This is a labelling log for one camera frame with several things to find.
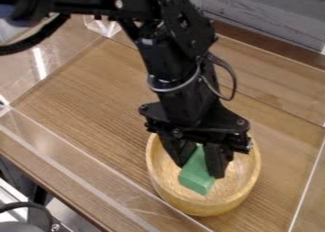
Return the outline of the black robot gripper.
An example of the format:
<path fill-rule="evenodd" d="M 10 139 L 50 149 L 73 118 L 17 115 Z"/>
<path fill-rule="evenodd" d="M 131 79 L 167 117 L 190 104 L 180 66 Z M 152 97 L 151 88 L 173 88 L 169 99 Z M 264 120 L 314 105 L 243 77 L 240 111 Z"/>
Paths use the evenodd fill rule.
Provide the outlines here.
<path fill-rule="evenodd" d="M 137 111 L 173 164 L 183 167 L 200 144 L 208 174 L 222 179 L 232 152 L 247 153 L 251 138 L 247 121 L 220 103 L 215 75 L 199 73 L 180 83 L 149 76 L 147 84 L 159 101 L 141 105 Z"/>

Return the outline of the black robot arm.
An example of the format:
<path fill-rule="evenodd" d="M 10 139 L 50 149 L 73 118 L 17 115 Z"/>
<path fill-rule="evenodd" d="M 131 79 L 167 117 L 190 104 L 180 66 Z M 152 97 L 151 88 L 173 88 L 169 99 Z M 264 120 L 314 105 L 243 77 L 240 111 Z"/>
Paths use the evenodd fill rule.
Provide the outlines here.
<path fill-rule="evenodd" d="M 0 46 L 0 55 L 37 45 L 73 14 L 115 21 L 133 41 L 147 69 L 147 85 L 159 101 L 137 112 L 145 128 L 159 136 L 176 166 L 184 166 L 196 145 L 203 146 L 210 176 L 224 176 L 236 152 L 248 153 L 250 124 L 222 103 L 215 67 L 228 63 L 212 55 L 218 40 L 212 23 L 190 0 L 0 0 L 0 18 L 16 27 L 36 25 L 56 16 L 37 33 Z"/>

